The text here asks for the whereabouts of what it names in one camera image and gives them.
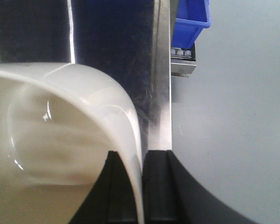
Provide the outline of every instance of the blue plastic bin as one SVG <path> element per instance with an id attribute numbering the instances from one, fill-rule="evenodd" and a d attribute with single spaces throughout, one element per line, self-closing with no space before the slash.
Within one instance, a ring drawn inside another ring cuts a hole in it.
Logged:
<path id="1" fill-rule="evenodd" d="M 172 47 L 191 48 L 210 26 L 209 0 L 179 0 Z"/>

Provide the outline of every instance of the white plastic cup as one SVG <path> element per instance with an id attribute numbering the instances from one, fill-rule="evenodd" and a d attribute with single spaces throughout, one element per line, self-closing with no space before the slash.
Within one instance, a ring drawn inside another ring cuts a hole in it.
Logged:
<path id="1" fill-rule="evenodd" d="M 140 131 L 124 89 L 83 65 L 0 64 L 0 223 L 69 222 L 109 150 L 123 161 L 142 224 Z"/>

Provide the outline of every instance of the blue container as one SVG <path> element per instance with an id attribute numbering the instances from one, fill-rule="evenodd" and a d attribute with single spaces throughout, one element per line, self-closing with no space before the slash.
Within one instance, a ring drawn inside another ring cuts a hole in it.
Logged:
<path id="1" fill-rule="evenodd" d="M 203 28 L 209 26 L 209 0 L 179 0 L 172 47 L 191 48 Z"/>

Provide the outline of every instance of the gray surface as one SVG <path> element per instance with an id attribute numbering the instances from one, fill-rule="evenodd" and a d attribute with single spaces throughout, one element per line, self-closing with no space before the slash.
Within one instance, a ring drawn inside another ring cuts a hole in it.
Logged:
<path id="1" fill-rule="evenodd" d="M 280 224 L 280 0 L 210 9 L 196 70 L 172 77 L 173 150 L 224 203 Z"/>

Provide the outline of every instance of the curved black edge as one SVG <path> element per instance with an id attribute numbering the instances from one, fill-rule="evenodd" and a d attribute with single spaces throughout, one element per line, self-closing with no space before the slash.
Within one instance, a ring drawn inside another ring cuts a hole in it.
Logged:
<path id="1" fill-rule="evenodd" d="M 148 151 L 143 192 L 146 224 L 256 224 L 203 188 L 172 151 Z"/>
<path id="2" fill-rule="evenodd" d="M 137 224 L 136 203 L 125 167 L 109 151 L 103 170 L 69 224 Z"/>

